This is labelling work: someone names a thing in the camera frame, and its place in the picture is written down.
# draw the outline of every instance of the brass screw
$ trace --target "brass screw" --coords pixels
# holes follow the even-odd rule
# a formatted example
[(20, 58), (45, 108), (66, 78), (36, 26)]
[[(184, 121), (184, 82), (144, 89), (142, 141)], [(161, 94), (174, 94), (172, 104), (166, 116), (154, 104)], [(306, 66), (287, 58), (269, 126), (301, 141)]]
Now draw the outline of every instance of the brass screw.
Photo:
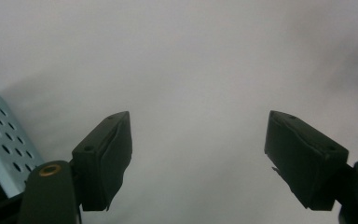
[(49, 175), (55, 175), (61, 170), (61, 166), (58, 164), (51, 164), (48, 166), (43, 167), (39, 171), (40, 176), (49, 176)]

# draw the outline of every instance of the white surface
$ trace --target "white surface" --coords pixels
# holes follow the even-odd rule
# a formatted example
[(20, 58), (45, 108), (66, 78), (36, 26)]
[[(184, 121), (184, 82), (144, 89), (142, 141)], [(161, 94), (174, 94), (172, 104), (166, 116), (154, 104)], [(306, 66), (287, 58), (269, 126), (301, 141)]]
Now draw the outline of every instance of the white surface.
[(274, 109), (358, 161), (358, 1), (0, 1), (0, 95), (46, 161), (130, 110), (124, 185), (84, 223), (337, 223), (263, 149)]

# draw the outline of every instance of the perforated metal plate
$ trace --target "perforated metal plate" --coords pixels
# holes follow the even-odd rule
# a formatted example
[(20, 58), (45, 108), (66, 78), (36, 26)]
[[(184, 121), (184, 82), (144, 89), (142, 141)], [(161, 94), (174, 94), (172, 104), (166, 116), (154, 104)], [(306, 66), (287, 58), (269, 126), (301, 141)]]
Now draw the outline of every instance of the perforated metal plate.
[(0, 97), (0, 185), (7, 197), (23, 192), (28, 174), (42, 163), (31, 140)]

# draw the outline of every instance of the gray background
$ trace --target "gray background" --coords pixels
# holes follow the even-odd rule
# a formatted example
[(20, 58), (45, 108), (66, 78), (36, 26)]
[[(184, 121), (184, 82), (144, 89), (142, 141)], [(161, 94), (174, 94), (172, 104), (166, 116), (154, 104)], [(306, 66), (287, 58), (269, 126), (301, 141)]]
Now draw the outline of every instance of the gray background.
[(358, 161), (358, 0), (0, 1), (0, 95), (46, 161), (131, 112), (124, 185), (85, 223), (337, 223), (263, 149), (274, 109)]

